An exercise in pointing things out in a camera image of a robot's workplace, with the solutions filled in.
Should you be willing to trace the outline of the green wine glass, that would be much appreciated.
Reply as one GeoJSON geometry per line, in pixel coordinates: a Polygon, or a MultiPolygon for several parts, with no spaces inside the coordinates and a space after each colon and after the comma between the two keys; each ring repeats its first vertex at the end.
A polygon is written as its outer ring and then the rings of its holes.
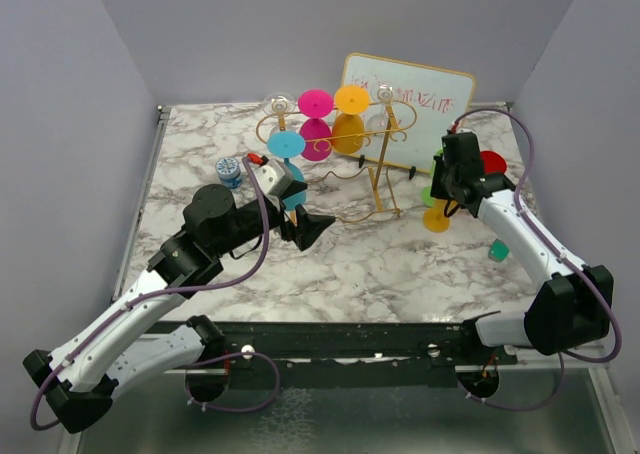
{"type": "MultiPolygon", "coordinates": [[[[432,160],[431,163],[431,168],[429,170],[429,176],[430,178],[433,178],[433,175],[435,173],[435,169],[436,169],[436,159],[442,154],[442,150],[438,150],[435,155],[434,158],[432,160]]],[[[421,191],[421,199],[422,202],[424,203],[424,205],[427,208],[432,208],[435,204],[435,199],[431,196],[431,186],[426,186],[422,191],[421,191]]]]}

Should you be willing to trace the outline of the red wine glass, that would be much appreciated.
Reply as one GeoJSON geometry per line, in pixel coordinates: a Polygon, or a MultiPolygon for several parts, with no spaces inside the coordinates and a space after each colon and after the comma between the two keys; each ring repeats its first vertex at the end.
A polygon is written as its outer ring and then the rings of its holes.
{"type": "Polygon", "coordinates": [[[508,168],[506,160],[498,153],[491,150],[480,152],[481,160],[486,174],[505,174],[508,168]]]}

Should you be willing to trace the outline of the yellow wine glass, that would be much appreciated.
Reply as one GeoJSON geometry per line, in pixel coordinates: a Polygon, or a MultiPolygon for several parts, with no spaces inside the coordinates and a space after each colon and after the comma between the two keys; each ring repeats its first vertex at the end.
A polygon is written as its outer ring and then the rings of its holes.
{"type": "Polygon", "coordinates": [[[444,214],[447,202],[435,199],[433,206],[428,208],[422,218],[424,227],[434,233],[442,233],[449,229],[450,219],[444,214]]]}

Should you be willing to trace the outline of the blue wine glass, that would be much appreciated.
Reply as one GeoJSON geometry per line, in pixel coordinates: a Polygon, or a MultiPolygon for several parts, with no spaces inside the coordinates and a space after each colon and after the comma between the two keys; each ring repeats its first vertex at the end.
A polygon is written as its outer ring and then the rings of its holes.
{"type": "MultiPolygon", "coordinates": [[[[303,137],[295,131],[278,131],[270,135],[267,148],[272,155],[281,158],[284,165],[292,173],[296,181],[304,182],[304,176],[300,169],[291,162],[291,159],[300,155],[306,147],[303,137]]],[[[303,190],[284,199],[287,211],[294,211],[299,205],[306,202],[306,191],[303,190]]]]}

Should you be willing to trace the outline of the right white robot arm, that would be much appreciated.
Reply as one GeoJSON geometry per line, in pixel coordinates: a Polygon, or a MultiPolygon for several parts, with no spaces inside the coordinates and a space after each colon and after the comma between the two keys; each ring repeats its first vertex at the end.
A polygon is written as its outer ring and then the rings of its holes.
{"type": "Polygon", "coordinates": [[[434,162],[432,197],[456,202],[491,229],[536,290],[523,313],[477,318],[475,331],[459,341],[461,357],[481,365],[498,346],[528,347],[551,355],[606,337],[612,274],[571,253],[535,217],[505,174],[486,170],[476,134],[463,131],[443,136],[442,152],[434,162]]]}

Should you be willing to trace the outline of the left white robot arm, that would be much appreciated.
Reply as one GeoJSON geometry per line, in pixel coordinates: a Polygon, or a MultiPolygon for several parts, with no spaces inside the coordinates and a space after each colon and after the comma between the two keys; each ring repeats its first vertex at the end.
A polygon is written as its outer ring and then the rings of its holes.
{"type": "Polygon", "coordinates": [[[184,211],[181,229],[166,240],[138,279],[93,323],[64,345],[34,350],[23,366],[38,387],[30,412],[35,431],[61,425],[78,433],[95,424],[129,388],[183,366],[210,368],[233,358],[224,334],[193,316],[162,340],[138,351],[134,343],[196,293],[228,288],[263,264],[272,230],[304,251],[335,221],[295,209],[288,219],[279,197],[261,189],[237,206],[230,189],[201,187],[184,211]]]}

